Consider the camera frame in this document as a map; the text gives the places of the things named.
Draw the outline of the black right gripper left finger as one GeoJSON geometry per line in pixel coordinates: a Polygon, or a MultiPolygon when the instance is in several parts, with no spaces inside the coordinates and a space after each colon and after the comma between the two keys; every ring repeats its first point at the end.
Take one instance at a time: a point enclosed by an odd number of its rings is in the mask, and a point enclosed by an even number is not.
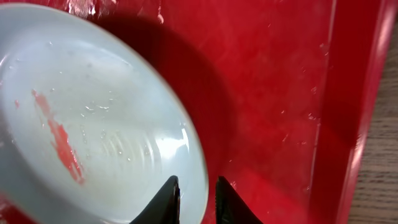
{"type": "Polygon", "coordinates": [[[143,211],[130,224],[179,224],[178,177],[170,176],[143,211]]]}

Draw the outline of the white plate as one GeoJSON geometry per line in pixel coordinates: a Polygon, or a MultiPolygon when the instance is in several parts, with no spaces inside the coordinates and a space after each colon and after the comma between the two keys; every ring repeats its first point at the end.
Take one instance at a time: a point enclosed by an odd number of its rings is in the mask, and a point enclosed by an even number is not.
{"type": "Polygon", "coordinates": [[[104,29],[1,5],[1,195],[39,223],[129,223],[171,176],[200,223],[208,174],[165,80],[104,29]]]}

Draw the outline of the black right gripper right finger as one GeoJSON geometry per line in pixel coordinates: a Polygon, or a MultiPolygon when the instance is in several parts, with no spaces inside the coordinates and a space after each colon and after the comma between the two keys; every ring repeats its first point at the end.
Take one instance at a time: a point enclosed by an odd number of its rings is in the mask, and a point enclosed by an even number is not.
{"type": "Polygon", "coordinates": [[[216,224],[262,224],[223,176],[216,182],[215,213],[216,224]]]}

